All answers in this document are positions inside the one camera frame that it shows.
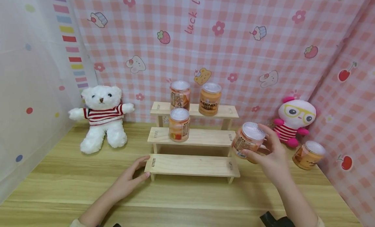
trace wooden table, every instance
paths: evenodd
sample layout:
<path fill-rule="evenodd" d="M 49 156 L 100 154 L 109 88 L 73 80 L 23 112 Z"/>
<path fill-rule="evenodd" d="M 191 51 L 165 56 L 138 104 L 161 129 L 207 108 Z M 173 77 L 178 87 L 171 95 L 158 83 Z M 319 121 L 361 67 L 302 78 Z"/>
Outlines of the wooden table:
<path fill-rule="evenodd" d="M 124 123 L 128 143 L 111 148 L 106 139 L 94 155 L 79 144 L 87 123 L 77 123 L 35 170 L 0 206 L 0 226 L 66 227 L 88 208 L 138 157 L 152 153 L 147 143 L 151 126 Z M 217 148 L 170 146 L 167 153 L 221 156 Z M 294 180 L 327 227 L 361 226 L 318 167 L 290 167 Z M 231 185 L 224 177 L 159 175 L 141 185 L 111 210 L 105 226 L 263 226 L 259 216 L 270 211 L 277 219 L 285 211 L 275 187 L 259 165 L 237 159 L 240 178 Z"/>

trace jar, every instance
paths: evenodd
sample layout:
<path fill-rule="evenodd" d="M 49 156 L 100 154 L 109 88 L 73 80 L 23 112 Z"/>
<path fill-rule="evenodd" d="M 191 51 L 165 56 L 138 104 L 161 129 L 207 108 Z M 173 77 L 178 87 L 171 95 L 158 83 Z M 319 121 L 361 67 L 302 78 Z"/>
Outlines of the jar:
<path fill-rule="evenodd" d="M 190 130 L 190 114 L 187 109 L 175 108 L 169 116 L 169 137 L 175 142 L 184 142 L 188 139 Z"/>
<path fill-rule="evenodd" d="M 214 116 L 219 109 L 221 86 L 215 83 L 205 83 L 202 86 L 199 99 L 199 112 L 204 116 Z"/>
<path fill-rule="evenodd" d="M 185 108 L 190 110 L 190 84 L 186 81 L 173 81 L 171 84 L 171 110 Z"/>
<path fill-rule="evenodd" d="M 293 162 L 304 170 L 311 170 L 324 157 L 325 148 L 315 141 L 306 141 L 294 154 Z"/>
<path fill-rule="evenodd" d="M 262 145 L 265 137 L 266 134 L 258 127 L 257 123 L 246 122 L 238 129 L 232 141 L 232 150 L 240 158 L 256 163 L 251 158 L 247 158 L 242 153 L 242 150 L 247 149 L 256 152 Z"/>

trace red striped shirt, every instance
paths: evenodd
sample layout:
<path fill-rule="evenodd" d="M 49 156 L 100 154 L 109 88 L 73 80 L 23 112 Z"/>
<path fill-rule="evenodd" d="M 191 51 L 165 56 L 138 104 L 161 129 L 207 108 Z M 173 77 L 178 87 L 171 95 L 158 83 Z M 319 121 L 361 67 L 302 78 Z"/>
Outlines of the red striped shirt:
<path fill-rule="evenodd" d="M 289 128 L 285 125 L 277 125 L 273 130 L 280 134 L 281 141 L 288 141 L 290 138 L 295 138 L 297 134 L 297 129 Z"/>
<path fill-rule="evenodd" d="M 122 103 L 112 109 L 93 110 L 83 109 L 85 118 L 89 120 L 91 126 L 102 125 L 111 121 L 116 121 L 124 117 Z"/>

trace white teddy bear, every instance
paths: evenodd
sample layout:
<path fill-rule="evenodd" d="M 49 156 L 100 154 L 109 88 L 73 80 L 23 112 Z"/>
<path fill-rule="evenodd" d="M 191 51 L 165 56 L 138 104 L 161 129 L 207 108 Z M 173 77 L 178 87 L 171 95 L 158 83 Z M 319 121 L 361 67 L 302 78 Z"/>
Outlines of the white teddy bear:
<path fill-rule="evenodd" d="M 121 102 L 121 89 L 110 86 L 96 86 L 82 91 L 82 98 L 88 108 L 74 108 L 69 118 L 75 121 L 88 119 L 90 129 L 81 143 L 81 151 L 92 154 L 102 147 L 105 133 L 113 148 L 125 145 L 128 140 L 123 129 L 124 114 L 134 111 L 134 104 Z"/>

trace wooden shelf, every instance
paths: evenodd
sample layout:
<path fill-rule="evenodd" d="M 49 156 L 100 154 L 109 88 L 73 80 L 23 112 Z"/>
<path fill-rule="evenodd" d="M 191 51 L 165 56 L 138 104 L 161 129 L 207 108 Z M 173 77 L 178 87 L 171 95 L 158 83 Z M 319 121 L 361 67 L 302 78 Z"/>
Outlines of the wooden shelf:
<path fill-rule="evenodd" d="M 169 116 L 171 104 L 163 102 L 154 102 L 151 108 L 151 115 L 156 116 Z M 206 117 L 216 119 L 237 119 L 239 118 L 235 106 L 219 105 L 219 110 L 214 116 L 204 116 L 198 111 L 199 104 L 190 104 L 190 116 L 194 117 Z"/>
<path fill-rule="evenodd" d="M 150 172 L 153 180 L 156 174 L 228 177 L 230 183 L 233 178 L 240 177 L 232 157 L 197 155 L 150 154 L 145 172 Z"/>
<path fill-rule="evenodd" d="M 190 129 L 188 140 L 178 143 L 170 139 L 169 128 L 151 127 L 147 141 L 153 144 L 229 147 L 234 137 L 235 131 Z"/>

